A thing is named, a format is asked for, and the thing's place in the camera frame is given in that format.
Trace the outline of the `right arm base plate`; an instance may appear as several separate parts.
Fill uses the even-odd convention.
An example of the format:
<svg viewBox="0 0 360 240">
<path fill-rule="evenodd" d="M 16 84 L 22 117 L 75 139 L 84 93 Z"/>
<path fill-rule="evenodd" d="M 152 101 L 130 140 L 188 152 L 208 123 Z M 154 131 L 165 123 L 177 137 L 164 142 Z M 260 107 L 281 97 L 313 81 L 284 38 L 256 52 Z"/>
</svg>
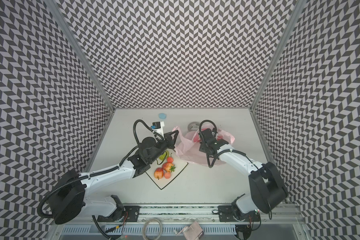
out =
<svg viewBox="0 0 360 240">
<path fill-rule="evenodd" d="M 237 207 L 221 205 L 213 214 L 219 217 L 220 222 L 260 222 L 261 216 L 257 211 L 250 211 L 249 213 L 242 213 Z"/>
</svg>

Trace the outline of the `pink plastic bag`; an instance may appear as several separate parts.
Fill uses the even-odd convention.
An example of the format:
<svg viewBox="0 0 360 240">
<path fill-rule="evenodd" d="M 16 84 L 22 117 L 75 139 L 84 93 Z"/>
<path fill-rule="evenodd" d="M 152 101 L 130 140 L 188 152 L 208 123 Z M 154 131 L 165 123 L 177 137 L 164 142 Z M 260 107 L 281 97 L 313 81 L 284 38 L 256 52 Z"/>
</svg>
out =
<svg viewBox="0 0 360 240">
<path fill-rule="evenodd" d="M 181 128 L 176 126 L 173 128 L 173 131 L 179 131 L 179 135 L 177 137 L 177 142 L 175 146 L 176 155 L 186 162 L 192 164 L 198 164 L 201 166 L 208 167 L 208 162 L 206 158 L 206 154 L 200 152 L 201 139 L 199 137 L 199 130 L 190 131 L 183 135 Z M 227 131 L 223 131 L 218 129 L 218 140 L 224 139 L 230 145 L 233 145 L 235 142 L 235 137 Z"/>
</svg>

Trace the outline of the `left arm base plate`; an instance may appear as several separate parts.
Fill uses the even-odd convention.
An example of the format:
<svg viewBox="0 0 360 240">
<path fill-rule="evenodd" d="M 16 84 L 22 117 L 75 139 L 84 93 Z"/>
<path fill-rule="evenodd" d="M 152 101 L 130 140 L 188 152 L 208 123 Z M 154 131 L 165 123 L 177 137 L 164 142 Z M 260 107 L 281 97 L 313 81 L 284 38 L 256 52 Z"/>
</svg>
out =
<svg viewBox="0 0 360 240">
<path fill-rule="evenodd" d="M 99 223 L 111 222 L 137 222 L 140 214 L 140 206 L 132 205 L 126 206 L 123 209 L 117 208 L 109 217 L 98 216 Z"/>
</svg>

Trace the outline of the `fake red yellow mango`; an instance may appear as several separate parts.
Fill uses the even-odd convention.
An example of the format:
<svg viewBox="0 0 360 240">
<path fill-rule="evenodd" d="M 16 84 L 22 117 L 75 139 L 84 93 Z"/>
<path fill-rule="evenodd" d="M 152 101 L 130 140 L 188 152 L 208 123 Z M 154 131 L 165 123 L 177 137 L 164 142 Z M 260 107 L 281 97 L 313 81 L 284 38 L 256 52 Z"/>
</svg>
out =
<svg viewBox="0 0 360 240">
<path fill-rule="evenodd" d="M 169 163 L 166 162 L 165 164 L 162 165 L 163 170 L 165 170 L 166 172 L 174 172 L 176 169 L 176 166 L 173 163 Z"/>
</svg>

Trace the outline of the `green fake pear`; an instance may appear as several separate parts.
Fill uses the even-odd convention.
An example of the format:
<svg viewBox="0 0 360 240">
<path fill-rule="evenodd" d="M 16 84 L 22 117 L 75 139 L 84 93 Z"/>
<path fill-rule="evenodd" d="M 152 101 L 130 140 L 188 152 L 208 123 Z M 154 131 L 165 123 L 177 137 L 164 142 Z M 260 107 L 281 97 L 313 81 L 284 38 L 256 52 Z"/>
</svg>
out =
<svg viewBox="0 0 360 240">
<path fill-rule="evenodd" d="M 169 152 L 165 151 L 162 155 L 159 156 L 159 160 L 165 161 L 169 157 Z"/>
</svg>

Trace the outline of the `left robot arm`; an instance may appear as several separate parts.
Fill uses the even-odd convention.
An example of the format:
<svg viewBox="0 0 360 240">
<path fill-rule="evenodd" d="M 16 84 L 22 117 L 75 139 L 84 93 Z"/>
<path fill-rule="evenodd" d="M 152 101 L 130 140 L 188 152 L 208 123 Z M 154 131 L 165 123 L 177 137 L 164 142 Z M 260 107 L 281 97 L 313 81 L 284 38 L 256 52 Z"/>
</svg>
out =
<svg viewBox="0 0 360 240">
<path fill-rule="evenodd" d="M 124 207 L 119 197 L 96 197 L 96 193 L 112 184 L 136 178 L 167 150 L 175 149 L 178 130 L 164 133 L 164 124 L 155 122 L 148 126 L 136 120 L 133 135 L 137 145 L 122 160 L 111 167 L 87 173 L 70 170 L 63 174 L 52 190 L 37 207 L 37 214 L 53 219 L 55 224 L 65 224 L 78 216 L 122 217 Z"/>
</svg>

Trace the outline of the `red fake fruit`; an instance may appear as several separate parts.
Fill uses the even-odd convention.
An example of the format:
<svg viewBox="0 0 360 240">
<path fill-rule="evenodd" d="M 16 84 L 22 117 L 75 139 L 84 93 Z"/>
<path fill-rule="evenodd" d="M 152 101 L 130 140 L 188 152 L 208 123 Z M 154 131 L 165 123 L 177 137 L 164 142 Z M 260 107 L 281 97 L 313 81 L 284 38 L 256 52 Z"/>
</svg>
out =
<svg viewBox="0 0 360 240">
<path fill-rule="evenodd" d="M 163 168 L 157 168 L 154 172 L 154 178 L 160 180 L 164 177 L 164 170 Z"/>
</svg>

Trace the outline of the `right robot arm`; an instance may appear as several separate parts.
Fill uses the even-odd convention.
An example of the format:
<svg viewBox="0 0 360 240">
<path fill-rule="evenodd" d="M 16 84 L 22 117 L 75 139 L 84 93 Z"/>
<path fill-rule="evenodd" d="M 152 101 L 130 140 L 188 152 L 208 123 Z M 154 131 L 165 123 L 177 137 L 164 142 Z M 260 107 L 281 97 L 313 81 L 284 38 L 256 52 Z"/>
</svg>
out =
<svg viewBox="0 0 360 240">
<path fill-rule="evenodd" d="M 272 210 L 289 196 L 276 165 L 272 162 L 262 164 L 251 160 L 244 152 L 234 149 L 228 141 L 218 139 L 217 126 L 210 120 L 203 120 L 199 124 L 199 137 L 199 151 L 205 153 L 209 168 L 220 160 L 248 177 L 250 192 L 232 202 L 231 212 L 234 219 L 244 221 L 257 210 L 271 218 Z"/>
</svg>

